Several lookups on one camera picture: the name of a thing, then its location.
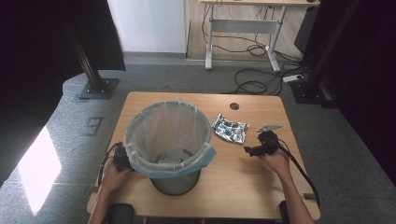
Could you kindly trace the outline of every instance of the forearm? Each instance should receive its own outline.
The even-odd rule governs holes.
[[[314,223],[291,176],[280,177],[288,207],[290,224]]]
[[[96,202],[91,213],[89,224],[100,224],[103,222],[109,203],[110,192],[105,189],[99,189],[98,194],[96,195]]]

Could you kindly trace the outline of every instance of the wooden desk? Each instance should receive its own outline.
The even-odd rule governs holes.
[[[304,168],[291,127],[280,98],[275,96],[131,92],[121,111],[110,145],[122,141],[124,132],[134,116],[160,101],[183,100],[197,106],[212,122],[218,113],[230,121],[246,122],[247,138],[244,146],[259,144],[256,130],[265,124],[282,124],[275,130],[278,137],[290,147],[292,155]],[[238,110],[230,108],[239,104]],[[243,146],[220,140],[213,134],[213,145],[217,155],[202,170],[201,177],[187,194],[167,196],[156,190],[150,180],[131,173],[129,179],[115,195],[113,203],[130,203],[135,212],[144,217],[240,217],[280,218],[278,205],[284,200],[280,181],[263,161],[250,158]],[[293,164],[290,165],[297,189],[312,193],[311,188]],[[92,211],[96,194],[88,203]],[[315,201],[304,200],[314,219],[320,216]]]
[[[200,0],[200,2],[210,5],[209,39],[206,45],[205,56],[206,70],[212,69],[212,33],[223,32],[272,35],[271,42],[265,49],[275,72],[280,72],[280,68],[276,61],[274,48],[287,7],[318,7],[320,4],[319,0],[314,0],[312,3],[306,0]],[[282,7],[282,10],[277,21],[218,20],[214,18],[214,7],[216,5],[273,6]]]

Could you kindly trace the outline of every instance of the tabletop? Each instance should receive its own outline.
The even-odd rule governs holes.
[[[209,5],[247,5],[247,6],[274,6],[274,7],[318,7],[319,0],[200,0]]]
[[[265,162],[249,157],[243,146],[255,147],[259,144],[256,130],[262,126],[281,124],[283,127],[274,132],[288,144],[291,154],[304,169],[281,99],[276,96],[131,92],[110,145],[124,141],[125,130],[138,112],[149,105],[172,100],[195,105],[204,112],[209,122],[221,113],[229,121],[248,123],[245,143],[225,142],[212,132],[217,155],[202,169],[197,185],[190,192],[179,196],[164,195],[154,188],[149,178],[132,172],[112,202],[130,203],[135,213],[144,217],[280,218],[278,205],[285,198],[278,177]],[[231,104],[237,104],[238,109],[235,110]],[[311,216],[318,219],[320,212],[316,202],[303,197],[303,193],[312,193],[312,189],[292,163],[290,169]],[[93,193],[87,205],[89,212],[93,209],[95,197]]]

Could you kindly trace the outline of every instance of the person's left hand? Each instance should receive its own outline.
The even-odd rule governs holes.
[[[113,192],[121,186],[125,177],[129,173],[131,173],[131,171],[132,169],[127,168],[122,172],[119,172],[116,165],[114,165],[113,161],[111,161],[107,168],[104,170],[102,185],[100,186],[100,188],[105,189],[108,193]]]

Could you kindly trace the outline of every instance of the white wall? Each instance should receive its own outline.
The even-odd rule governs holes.
[[[107,0],[124,52],[186,53],[188,0]]]

